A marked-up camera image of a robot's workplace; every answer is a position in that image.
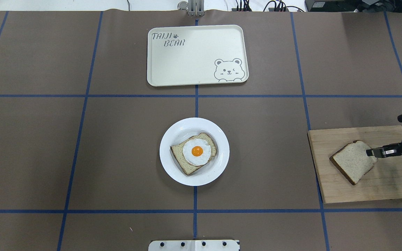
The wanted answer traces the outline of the white round plate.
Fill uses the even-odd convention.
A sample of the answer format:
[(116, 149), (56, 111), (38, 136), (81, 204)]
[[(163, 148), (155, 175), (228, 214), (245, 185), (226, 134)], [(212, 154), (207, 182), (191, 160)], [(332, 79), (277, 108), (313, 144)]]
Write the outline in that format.
[(161, 139), (159, 155), (164, 170), (175, 181), (201, 186), (225, 171), (230, 147), (217, 124), (193, 117), (169, 127)]

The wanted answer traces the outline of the wooden cutting board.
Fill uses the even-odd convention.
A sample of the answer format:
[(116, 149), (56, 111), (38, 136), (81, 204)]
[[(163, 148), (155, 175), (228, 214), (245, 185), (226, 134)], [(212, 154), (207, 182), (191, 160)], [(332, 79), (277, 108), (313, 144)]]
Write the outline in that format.
[(379, 159), (356, 185), (330, 161), (335, 152), (355, 140), (372, 148), (399, 143), (400, 125), (310, 130), (308, 140), (324, 204), (402, 198), (402, 156)]

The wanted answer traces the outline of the fried egg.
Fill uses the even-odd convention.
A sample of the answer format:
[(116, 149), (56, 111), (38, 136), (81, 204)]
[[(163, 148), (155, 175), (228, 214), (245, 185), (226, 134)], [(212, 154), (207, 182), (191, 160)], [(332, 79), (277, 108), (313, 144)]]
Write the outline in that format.
[(183, 145), (182, 153), (184, 159), (193, 166), (203, 166), (209, 162), (213, 149), (204, 139), (190, 139)]

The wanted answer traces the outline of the cream bear tray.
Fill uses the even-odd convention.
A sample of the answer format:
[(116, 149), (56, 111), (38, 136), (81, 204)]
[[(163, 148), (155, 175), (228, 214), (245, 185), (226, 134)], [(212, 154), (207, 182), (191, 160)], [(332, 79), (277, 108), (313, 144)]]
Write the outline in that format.
[(148, 32), (147, 81), (153, 87), (243, 83), (248, 78), (244, 31), (236, 24)]

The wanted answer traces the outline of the small metal cylinder weight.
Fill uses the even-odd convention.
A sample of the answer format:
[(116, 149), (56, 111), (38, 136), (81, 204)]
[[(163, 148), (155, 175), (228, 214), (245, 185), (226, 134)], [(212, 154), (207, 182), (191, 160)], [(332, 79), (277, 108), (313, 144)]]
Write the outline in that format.
[(177, 4), (178, 10), (187, 10), (188, 9), (188, 2), (187, 1), (181, 1)]

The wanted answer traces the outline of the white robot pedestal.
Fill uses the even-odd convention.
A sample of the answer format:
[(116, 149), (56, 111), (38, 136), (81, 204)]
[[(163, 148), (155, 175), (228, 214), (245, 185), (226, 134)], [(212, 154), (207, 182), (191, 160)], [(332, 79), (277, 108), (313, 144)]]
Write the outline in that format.
[(149, 251), (240, 251), (240, 241), (233, 239), (156, 240)]

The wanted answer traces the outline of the aluminium frame post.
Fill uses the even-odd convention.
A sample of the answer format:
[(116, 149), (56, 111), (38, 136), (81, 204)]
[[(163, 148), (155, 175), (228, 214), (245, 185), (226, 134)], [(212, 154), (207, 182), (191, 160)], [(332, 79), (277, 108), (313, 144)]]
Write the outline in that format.
[(187, 0), (188, 16), (199, 17), (204, 16), (204, 0)]

